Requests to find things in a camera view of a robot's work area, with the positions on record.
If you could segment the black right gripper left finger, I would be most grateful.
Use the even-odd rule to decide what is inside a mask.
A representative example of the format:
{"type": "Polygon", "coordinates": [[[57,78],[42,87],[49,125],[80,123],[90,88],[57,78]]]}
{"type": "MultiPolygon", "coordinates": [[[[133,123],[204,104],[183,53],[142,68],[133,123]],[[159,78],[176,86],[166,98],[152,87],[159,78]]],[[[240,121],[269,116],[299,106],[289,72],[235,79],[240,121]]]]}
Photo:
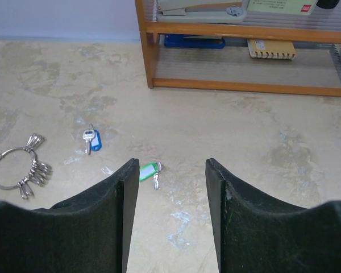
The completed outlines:
{"type": "Polygon", "coordinates": [[[0,272],[126,272],[139,161],[51,208],[0,201],[0,272]]]}

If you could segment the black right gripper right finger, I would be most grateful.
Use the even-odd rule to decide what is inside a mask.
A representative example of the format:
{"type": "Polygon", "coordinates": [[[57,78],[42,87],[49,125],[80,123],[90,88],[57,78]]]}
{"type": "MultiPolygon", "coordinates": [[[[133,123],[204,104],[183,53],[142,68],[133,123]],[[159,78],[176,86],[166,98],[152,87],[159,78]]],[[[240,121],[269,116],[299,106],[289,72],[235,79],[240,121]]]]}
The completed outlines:
{"type": "Polygon", "coordinates": [[[212,158],[205,176],[219,272],[341,272],[341,201],[295,206],[212,158]]]}

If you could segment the green capped key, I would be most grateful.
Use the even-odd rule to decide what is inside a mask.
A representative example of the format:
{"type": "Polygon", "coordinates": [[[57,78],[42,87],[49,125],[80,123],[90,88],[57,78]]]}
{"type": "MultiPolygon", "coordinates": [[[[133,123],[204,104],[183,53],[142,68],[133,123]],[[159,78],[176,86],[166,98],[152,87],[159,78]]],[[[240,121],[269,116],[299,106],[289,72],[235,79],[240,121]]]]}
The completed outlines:
{"type": "Polygon", "coordinates": [[[139,181],[143,182],[150,177],[153,177],[153,186],[155,190],[160,188],[159,173],[162,171],[163,166],[161,162],[148,163],[140,168],[139,181]]]}

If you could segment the blue capped key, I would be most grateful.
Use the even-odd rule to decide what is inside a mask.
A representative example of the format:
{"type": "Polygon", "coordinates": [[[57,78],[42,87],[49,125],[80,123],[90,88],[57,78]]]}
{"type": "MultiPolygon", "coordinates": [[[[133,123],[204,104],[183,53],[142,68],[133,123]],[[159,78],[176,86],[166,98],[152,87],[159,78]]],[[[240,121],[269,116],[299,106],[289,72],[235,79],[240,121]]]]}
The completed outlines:
{"type": "Polygon", "coordinates": [[[100,133],[94,128],[92,124],[90,129],[82,133],[82,138],[86,143],[85,154],[90,155],[91,152],[98,152],[102,148],[100,133]]]}

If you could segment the large silver keyring with clips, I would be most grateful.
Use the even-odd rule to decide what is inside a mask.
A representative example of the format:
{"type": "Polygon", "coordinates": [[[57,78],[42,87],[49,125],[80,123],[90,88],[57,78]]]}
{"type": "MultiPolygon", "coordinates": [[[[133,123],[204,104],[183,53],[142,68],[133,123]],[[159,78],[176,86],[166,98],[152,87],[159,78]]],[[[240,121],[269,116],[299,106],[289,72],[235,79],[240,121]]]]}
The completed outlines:
{"type": "Polygon", "coordinates": [[[44,187],[52,167],[39,159],[37,150],[45,141],[40,134],[29,136],[26,144],[0,152],[0,190],[17,190],[24,200],[34,197],[33,185],[44,187]]]}

